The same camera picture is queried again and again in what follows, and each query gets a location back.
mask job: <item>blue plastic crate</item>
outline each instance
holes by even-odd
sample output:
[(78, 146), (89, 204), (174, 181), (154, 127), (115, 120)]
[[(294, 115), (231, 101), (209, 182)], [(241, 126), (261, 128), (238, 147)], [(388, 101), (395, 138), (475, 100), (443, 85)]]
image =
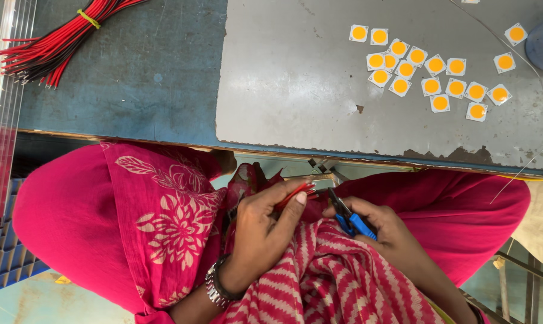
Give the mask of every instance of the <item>blue plastic crate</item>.
[(22, 245), (13, 231), (13, 206), (17, 191), (24, 180), (13, 179), (10, 183), (10, 197), (5, 207), (4, 227), (0, 229), (0, 289), (49, 269)]

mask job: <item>fingernail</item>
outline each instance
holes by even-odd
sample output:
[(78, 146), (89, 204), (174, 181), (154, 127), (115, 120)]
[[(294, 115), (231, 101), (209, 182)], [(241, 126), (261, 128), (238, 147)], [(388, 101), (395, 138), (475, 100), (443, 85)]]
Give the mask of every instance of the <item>fingernail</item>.
[(303, 191), (298, 193), (296, 195), (296, 200), (298, 203), (305, 205), (305, 203), (307, 202), (307, 194), (305, 194)]

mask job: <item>woman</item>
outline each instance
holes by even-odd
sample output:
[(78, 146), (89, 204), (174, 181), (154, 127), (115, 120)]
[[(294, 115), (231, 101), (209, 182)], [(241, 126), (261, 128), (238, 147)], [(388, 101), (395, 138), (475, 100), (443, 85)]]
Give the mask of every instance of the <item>woman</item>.
[(479, 323), (455, 287), (503, 245), (530, 199), (513, 181), (490, 203), (507, 180), (476, 173), (347, 181), (336, 194), (377, 228), (374, 241), (344, 234), (325, 196), (298, 194), (273, 213), (308, 179), (266, 182), (242, 164), (214, 190), (209, 180), (234, 163), (174, 146), (86, 146), (28, 177), (14, 228), (137, 323)]

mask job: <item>woman's left hand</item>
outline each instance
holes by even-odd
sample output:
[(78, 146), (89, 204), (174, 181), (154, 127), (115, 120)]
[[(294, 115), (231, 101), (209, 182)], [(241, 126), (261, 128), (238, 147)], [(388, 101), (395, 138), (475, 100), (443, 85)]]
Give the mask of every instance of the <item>woman's left hand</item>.
[(288, 247), (307, 203), (298, 193), (281, 216), (271, 217), (274, 206), (309, 179), (289, 180), (243, 199), (237, 208), (237, 228), (232, 255), (219, 269), (219, 282), (231, 293), (245, 291), (279, 261)]

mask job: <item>blue workbench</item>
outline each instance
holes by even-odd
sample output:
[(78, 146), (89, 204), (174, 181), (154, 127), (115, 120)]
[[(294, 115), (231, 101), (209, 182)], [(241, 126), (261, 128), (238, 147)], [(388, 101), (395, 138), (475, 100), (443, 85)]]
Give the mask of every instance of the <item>blue workbench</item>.
[[(84, 3), (37, 0), (34, 35), (60, 26)], [(489, 156), (481, 154), (427, 159), (406, 151), (394, 158), (218, 141), (215, 117), (226, 6), (226, 0), (151, 0), (118, 13), (75, 53), (57, 90), (36, 83), (25, 86), (19, 128), (83, 138), (519, 170), (490, 164)], [(529, 173), (543, 175), (541, 170)]]

